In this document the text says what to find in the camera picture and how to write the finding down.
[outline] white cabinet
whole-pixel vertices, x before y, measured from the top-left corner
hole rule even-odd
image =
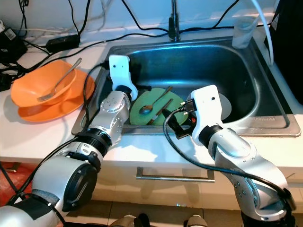
[[[288,181],[295,176],[296,181],[299,181],[299,174],[292,175]],[[229,180],[219,172],[214,172],[214,182],[211,178],[212,172],[208,173],[204,169],[104,166],[99,174],[93,199],[239,210]],[[291,187],[290,191],[298,207],[296,212],[302,213],[303,189],[299,185]]]

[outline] faucet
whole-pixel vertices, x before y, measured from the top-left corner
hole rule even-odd
[[[169,18],[169,39],[171,41],[180,41],[179,16],[177,12],[177,0],[171,0],[172,13]]]

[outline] clear plastic cup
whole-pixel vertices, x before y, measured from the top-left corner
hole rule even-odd
[[[236,19],[234,23],[232,46],[236,49],[248,47],[257,24],[257,17],[246,16]]]

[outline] white wall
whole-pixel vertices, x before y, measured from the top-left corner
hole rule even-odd
[[[71,0],[74,6],[75,20],[84,18],[86,0]],[[142,26],[156,25],[168,28],[168,17],[171,13],[171,0],[126,0],[135,17]],[[234,0],[178,0],[180,27],[212,26]],[[264,13],[273,13],[277,0],[259,0]],[[102,13],[100,0],[92,0],[89,18]],[[232,25],[232,16],[257,13],[250,0],[240,0],[226,15],[220,24]],[[26,8],[27,25],[29,28],[69,28],[72,26],[71,8],[68,0],[29,0]],[[19,28],[21,12],[17,0],[0,0],[0,19],[12,28]],[[102,19],[90,21],[86,30],[99,28]],[[134,26],[121,0],[111,0],[106,17],[105,28]]]

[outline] stainless steel sink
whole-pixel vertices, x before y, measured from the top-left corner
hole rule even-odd
[[[191,91],[215,84],[232,105],[223,123],[240,135],[299,136],[301,130],[277,86],[269,68],[252,40],[248,48],[232,48],[232,38],[190,42],[123,45],[112,47],[111,54],[131,59],[131,77],[138,87],[173,86],[172,92],[186,100]],[[111,91],[109,71],[101,70],[90,102],[90,117]],[[82,110],[73,129],[82,129]],[[161,134],[161,126],[130,125],[123,134]]]

